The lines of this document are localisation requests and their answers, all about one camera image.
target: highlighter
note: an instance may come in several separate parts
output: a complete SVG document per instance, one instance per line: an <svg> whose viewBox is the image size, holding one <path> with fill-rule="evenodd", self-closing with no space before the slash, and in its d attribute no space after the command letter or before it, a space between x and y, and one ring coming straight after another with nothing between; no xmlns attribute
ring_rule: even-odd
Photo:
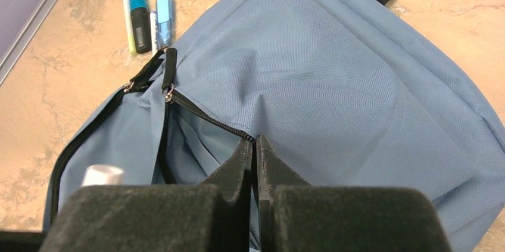
<svg viewBox="0 0 505 252"><path fill-rule="evenodd" d="M146 0L130 0L130 17L132 18L135 49L139 54L151 50L151 25Z"/></svg>
<svg viewBox="0 0 505 252"><path fill-rule="evenodd" d="M128 35L128 49L130 54L137 54L135 40L133 39L132 19L130 18L130 0L123 0L124 21L126 22L126 32Z"/></svg>
<svg viewBox="0 0 505 252"><path fill-rule="evenodd" d="M158 46L160 49L167 48L172 43L173 0L156 0L156 15L158 19Z"/></svg>

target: marble-patterned floor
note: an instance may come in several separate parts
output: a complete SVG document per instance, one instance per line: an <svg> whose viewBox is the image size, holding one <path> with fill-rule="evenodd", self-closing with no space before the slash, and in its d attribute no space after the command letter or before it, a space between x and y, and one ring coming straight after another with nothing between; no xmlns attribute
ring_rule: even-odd
<svg viewBox="0 0 505 252"><path fill-rule="evenodd" d="M180 36L218 0L176 0ZM505 120L505 0L397 0ZM149 54L127 50L121 0L59 0L0 87L0 228L38 230L57 155ZM475 251L505 251L505 213Z"/></svg>

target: zipper tab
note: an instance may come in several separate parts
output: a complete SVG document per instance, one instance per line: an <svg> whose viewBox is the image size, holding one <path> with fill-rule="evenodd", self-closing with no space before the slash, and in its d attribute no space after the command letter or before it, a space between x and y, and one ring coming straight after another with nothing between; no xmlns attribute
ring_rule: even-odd
<svg viewBox="0 0 505 252"><path fill-rule="evenodd" d="M167 90L167 92L173 92L174 86L172 83L175 79L175 71L177 68L177 50L175 48L167 48L165 61L165 75L163 76L161 91Z"/></svg>
<svg viewBox="0 0 505 252"><path fill-rule="evenodd" d="M170 84L170 89L167 92L165 92L165 89L163 89L163 88L161 89L161 94L163 96L165 96L165 103L168 103L168 104L173 103L173 100L172 100L173 90L174 90L173 84Z"/></svg>
<svg viewBox="0 0 505 252"><path fill-rule="evenodd" d="M129 91L140 90L146 86L149 82L149 79L156 72L156 70L160 67L163 59L160 58L162 54L165 52L159 50L156 54L144 65L144 67L137 73L137 75L133 76L130 79L130 82L124 86L124 93L128 93Z"/></svg>

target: backpack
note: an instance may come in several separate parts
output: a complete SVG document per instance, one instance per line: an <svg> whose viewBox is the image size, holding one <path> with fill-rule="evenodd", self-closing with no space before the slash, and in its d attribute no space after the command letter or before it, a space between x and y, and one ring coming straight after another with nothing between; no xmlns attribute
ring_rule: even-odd
<svg viewBox="0 0 505 252"><path fill-rule="evenodd" d="M266 135L315 186L414 188L454 251L505 200L505 130L438 48L376 0L221 0L110 95L64 148L44 230L85 170L125 185L202 182ZM251 201L250 247L260 249Z"/></svg>

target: white bottle cap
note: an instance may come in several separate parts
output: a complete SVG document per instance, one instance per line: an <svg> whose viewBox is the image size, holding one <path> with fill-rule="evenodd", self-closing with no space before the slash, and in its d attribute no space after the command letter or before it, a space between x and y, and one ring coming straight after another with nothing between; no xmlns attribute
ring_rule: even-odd
<svg viewBox="0 0 505 252"><path fill-rule="evenodd" d="M123 182L124 171L119 167L107 164L94 164L84 173L82 186L88 185L120 185Z"/></svg>

